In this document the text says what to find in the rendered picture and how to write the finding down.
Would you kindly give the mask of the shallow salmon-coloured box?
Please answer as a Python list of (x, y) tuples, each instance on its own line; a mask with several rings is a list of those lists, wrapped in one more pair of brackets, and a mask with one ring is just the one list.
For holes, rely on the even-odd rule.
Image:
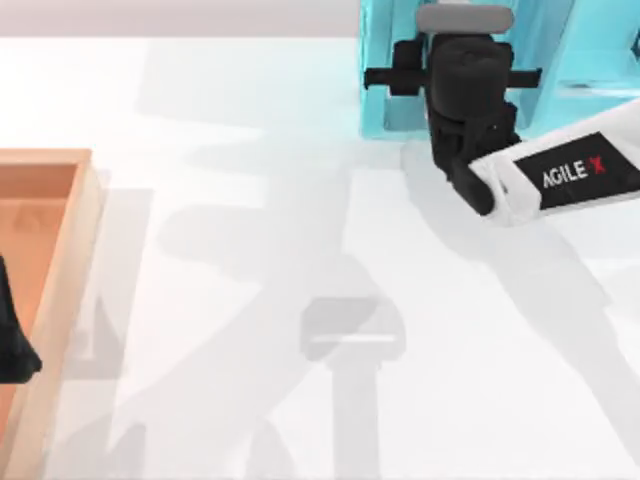
[(0, 148), (0, 255), (43, 361), (28, 383), (0, 386), (0, 480), (41, 478), (104, 198), (88, 149)]

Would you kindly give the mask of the pale grey rounded box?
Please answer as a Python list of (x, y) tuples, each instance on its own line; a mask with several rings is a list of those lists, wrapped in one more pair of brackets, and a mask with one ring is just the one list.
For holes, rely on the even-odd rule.
[(423, 33), (501, 34), (513, 23), (512, 10), (499, 5), (434, 3), (416, 12), (416, 26)]

